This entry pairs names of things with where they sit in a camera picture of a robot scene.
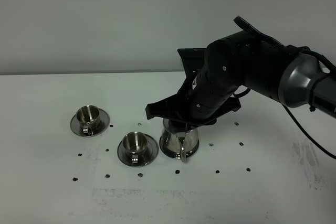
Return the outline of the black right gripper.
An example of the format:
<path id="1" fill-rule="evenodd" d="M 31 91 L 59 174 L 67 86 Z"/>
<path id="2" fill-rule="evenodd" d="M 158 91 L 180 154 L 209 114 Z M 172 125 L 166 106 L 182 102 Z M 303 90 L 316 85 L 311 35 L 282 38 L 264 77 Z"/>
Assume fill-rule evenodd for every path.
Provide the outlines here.
<path id="1" fill-rule="evenodd" d="M 204 70 L 205 48 L 178 49 L 186 79 L 168 98 L 146 106 L 146 117 L 160 117 L 188 126 L 213 125 L 217 118 L 241 108 L 238 98 L 225 94 Z"/>

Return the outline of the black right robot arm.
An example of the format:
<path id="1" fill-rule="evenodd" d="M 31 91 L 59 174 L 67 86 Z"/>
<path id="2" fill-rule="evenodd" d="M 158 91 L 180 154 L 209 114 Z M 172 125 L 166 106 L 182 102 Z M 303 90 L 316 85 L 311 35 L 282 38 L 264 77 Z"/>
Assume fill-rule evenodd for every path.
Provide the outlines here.
<path id="1" fill-rule="evenodd" d="M 178 92 L 146 106 L 148 119 L 160 117 L 196 128 L 211 125 L 240 108 L 241 86 L 289 108 L 335 116 L 335 66 L 308 47 L 283 45 L 241 17 L 240 32 L 206 48 L 179 49 L 186 74 Z"/>

